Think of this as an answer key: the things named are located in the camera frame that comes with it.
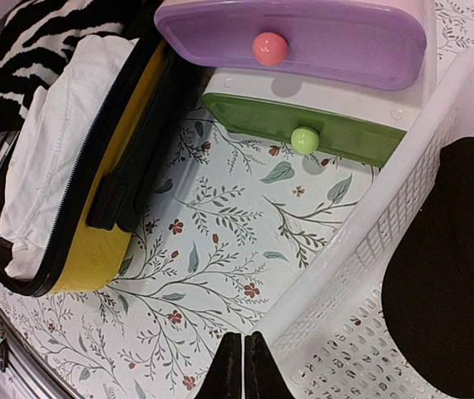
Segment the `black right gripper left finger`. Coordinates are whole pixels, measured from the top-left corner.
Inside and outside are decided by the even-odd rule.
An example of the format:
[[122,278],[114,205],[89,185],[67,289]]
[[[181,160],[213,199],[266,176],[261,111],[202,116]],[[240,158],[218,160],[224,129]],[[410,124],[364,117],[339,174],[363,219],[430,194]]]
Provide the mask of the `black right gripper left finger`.
[[220,341],[195,398],[240,399],[243,380],[242,360],[242,335],[235,332],[226,333]]

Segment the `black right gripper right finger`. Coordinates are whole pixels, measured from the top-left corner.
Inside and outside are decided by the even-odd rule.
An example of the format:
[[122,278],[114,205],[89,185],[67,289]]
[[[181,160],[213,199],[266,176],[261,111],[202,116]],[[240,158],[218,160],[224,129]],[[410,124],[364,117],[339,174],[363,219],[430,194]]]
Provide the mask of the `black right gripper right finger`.
[[244,338],[244,397],[294,399],[260,332]]

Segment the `white plastic basket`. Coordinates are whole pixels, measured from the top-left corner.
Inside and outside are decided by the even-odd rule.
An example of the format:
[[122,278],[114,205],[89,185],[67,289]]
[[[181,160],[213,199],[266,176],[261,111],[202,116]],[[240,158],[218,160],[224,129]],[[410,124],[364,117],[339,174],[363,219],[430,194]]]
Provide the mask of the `white plastic basket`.
[[258,329],[295,398],[474,398],[474,49]]

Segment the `black garment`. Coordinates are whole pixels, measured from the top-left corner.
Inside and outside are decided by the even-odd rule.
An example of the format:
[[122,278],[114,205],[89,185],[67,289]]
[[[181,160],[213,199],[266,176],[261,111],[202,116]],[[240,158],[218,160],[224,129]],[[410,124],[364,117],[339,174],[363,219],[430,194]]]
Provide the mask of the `black garment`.
[[474,398],[474,137],[441,149],[434,186],[387,266],[382,306],[416,372]]

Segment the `yellow Pikachu suitcase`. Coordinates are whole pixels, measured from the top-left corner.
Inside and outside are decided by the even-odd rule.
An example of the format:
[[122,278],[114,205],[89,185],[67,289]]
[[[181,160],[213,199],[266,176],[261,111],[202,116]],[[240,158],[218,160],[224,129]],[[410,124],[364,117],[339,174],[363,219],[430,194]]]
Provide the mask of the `yellow Pikachu suitcase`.
[[[12,243],[0,235],[0,283],[13,293],[41,297],[94,291],[106,286],[124,262],[187,109],[195,74],[158,32],[158,2],[142,2],[134,21],[118,36],[136,44],[82,143],[34,278],[7,276]],[[0,216],[21,129],[0,134]]]

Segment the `zebra striped cloth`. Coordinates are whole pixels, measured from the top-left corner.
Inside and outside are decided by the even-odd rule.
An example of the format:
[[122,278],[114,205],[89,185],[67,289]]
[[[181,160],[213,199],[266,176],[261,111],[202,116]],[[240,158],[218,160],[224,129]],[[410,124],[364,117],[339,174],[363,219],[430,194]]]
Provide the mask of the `zebra striped cloth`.
[[0,134],[21,129],[38,87],[49,88],[90,35],[119,36],[142,1],[21,1],[0,31]]

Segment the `floral table mat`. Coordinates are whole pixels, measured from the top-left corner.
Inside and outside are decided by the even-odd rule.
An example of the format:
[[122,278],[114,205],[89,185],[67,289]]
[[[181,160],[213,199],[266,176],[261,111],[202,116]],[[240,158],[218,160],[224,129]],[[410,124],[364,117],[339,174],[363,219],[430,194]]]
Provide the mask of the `floral table mat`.
[[298,398],[438,398],[384,325],[381,281],[432,187],[439,152],[474,135],[474,1],[438,1],[439,96],[413,161],[376,167],[180,123],[115,280],[28,298],[0,284],[12,398],[189,398],[224,333],[260,328]]

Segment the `white garment in suitcase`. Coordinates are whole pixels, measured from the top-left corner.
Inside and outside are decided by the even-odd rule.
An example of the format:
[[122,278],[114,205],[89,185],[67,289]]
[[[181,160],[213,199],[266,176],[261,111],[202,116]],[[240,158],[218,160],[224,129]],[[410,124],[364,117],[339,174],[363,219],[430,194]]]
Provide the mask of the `white garment in suitcase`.
[[28,281],[40,267],[83,141],[136,40],[90,35],[47,89],[34,93],[10,159],[0,235],[12,243],[8,277]]

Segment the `pink purple drawer box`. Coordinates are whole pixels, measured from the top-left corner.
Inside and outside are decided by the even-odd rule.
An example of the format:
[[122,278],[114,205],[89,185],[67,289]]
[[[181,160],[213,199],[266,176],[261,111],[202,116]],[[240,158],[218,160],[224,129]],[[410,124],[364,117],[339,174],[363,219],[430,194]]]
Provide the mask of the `pink purple drawer box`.
[[154,22],[199,66],[400,91],[422,70],[433,10],[427,1],[164,1]]

